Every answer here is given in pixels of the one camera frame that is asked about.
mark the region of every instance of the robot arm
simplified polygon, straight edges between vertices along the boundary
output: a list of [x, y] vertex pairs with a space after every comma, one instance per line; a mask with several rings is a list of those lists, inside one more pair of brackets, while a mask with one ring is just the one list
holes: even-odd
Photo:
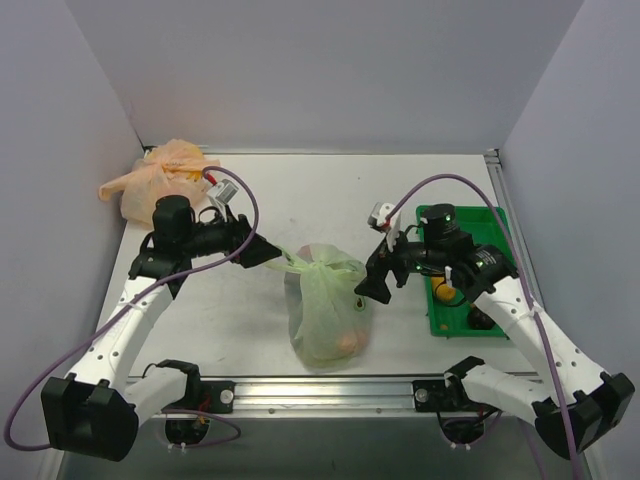
[[[224, 252], [229, 255], [248, 238], [244, 215], [236, 219], [227, 203], [237, 191], [228, 180], [209, 194], [215, 218], [195, 220], [188, 199], [161, 198], [153, 214], [154, 231], [133, 261], [129, 278], [112, 317], [131, 309], [96, 339], [64, 378], [51, 377], [41, 400], [52, 447], [109, 460], [122, 460], [138, 428], [167, 405], [196, 409], [203, 400], [197, 365], [176, 360], [157, 364], [151, 374], [127, 386], [131, 367], [160, 315], [178, 295], [186, 274], [133, 300], [157, 280], [191, 270], [191, 259]], [[260, 235], [234, 260], [250, 268], [280, 256]]]
[[[379, 208], [372, 217], [384, 214]], [[423, 214], [418, 228], [423, 230], [424, 242], [409, 242], [397, 226], [395, 232], [380, 222], [376, 226], [386, 238], [369, 258], [367, 277], [356, 293], [388, 303], [391, 293], [385, 278], [389, 271], [398, 287], [410, 273], [443, 276], [502, 328], [542, 380], [527, 381], [468, 357], [445, 373], [447, 391], [456, 405], [488, 404], [521, 418], [535, 426], [554, 452], [569, 457], [549, 361], [533, 319], [535, 311], [549, 337], [577, 451], [619, 423], [635, 392], [630, 380], [622, 373], [609, 375], [587, 357], [539, 304], [534, 302], [534, 311], [530, 311], [513, 264], [494, 246], [474, 244], [471, 235], [460, 231], [452, 205], [435, 205]]]

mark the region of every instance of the yellow object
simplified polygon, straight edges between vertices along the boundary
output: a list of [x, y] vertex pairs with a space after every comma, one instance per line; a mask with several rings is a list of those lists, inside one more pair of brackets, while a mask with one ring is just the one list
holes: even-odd
[[183, 195], [193, 206], [204, 199], [211, 184], [202, 178], [201, 172], [210, 165], [220, 162], [208, 161], [193, 143], [170, 140], [136, 160], [131, 173], [102, 185], [98, 197], [106, 202], [111, 195], [124, 190], [120, 202], [122, 216], [151, 225], [156, 202], [166, 195]]
[[442, 277], [431, 277], [431, 290], [438, 300], [450, 303], [456, 298], [456, 289], [444, 283]]

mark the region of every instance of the white table surface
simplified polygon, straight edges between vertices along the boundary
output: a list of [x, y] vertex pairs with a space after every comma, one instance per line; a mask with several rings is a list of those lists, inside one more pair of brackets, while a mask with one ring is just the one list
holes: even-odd
[[[297, 250], [308, 243], [332, 243], [365, 262], [381, 236], [367, 226], [377, 201], [396, 203], [419, 180], [457, 173], [474, 181], [495, 201], [480, 155], [216, 155], [239, 174], [260, 206], [259, 233]], [[416, 194], [403, 209], [403, 225], [422, 204], [481, 205], [468, 187], [445, 180]], [[234, 213], [252, 218], [250, 203], [238, 194]], [[129, 222], [113, 269], [100, 318], [111, 315], [131, 262], [148, 231]], [[212, 258], [197, 259], [194, 266]], [[524, 357], [505, 339], [433, 337], [426, 317], [422, 277], [412, 275], [403, 289], [388, 283], [387, 306], [376, 304], [371, 343], [346, 367], [327, 375], [442, 373], [468, 355], [501, 370], [531, 372]], [[197, 363], [204, 376], [301, 376], [310, 372], [289, 343], [283, 274], [264, 267], [244, 270], [225, 264], [190, 276], [176, 301], [158, 320], [140, 351], [132, 376], [166, 358]]]

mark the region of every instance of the white wall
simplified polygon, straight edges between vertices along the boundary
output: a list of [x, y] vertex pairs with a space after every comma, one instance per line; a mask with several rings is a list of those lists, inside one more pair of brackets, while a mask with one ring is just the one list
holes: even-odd
[[[141, 153], [62, 0], [7, 0], [0, 15], [0, 417], [97, 321], [123, 223], [98, 186]], [[38, 395], [14, 428], [46, 440]], [[39, 454], [0, 444], [0, 478]]]
[[479, 153], [582, 0], [67, 0], [145, 144]]
[[[640, 386], [640, 2], [587, 0], [504, 147], [544, 300], [610, 372]], [[640, 405], [602, 441], [637, 477]]]

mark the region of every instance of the green plastic container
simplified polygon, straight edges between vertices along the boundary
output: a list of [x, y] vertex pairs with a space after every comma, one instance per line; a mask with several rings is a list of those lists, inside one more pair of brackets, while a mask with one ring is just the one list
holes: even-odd
[[[420, 221], [421, 213], [427, 208], [429, 208], [428, 205], [421, 205], [416, 209], [418, 222]], [[509, 225], [507, 224], [504, 210], [501, 208], [497, 208], [497, 210], [508, 229]], [[460, 229], [469, 232], [473, 236], [475, 243], [495, 245], [513, 261], [509, 245], [488, 207], [456, 207], [456, 219]], [[420, 238], [424, 240], [422, 237], [422, 230], [420, 230]], [[502, 329], [497, 325], [491, 330], [473, 330], [467, 323], [467, 314], [471, 310], [468, 303], [456, 308], [447, 307], [434, 297], [429, 277], [425, 277], [425, 285], [427, 287], [428, 315], [432, 335], [438, 337], [506, 337]], [[460, 300], [462, 300], [462, 294], [458, 292], [451, 303], [456, 303]]]

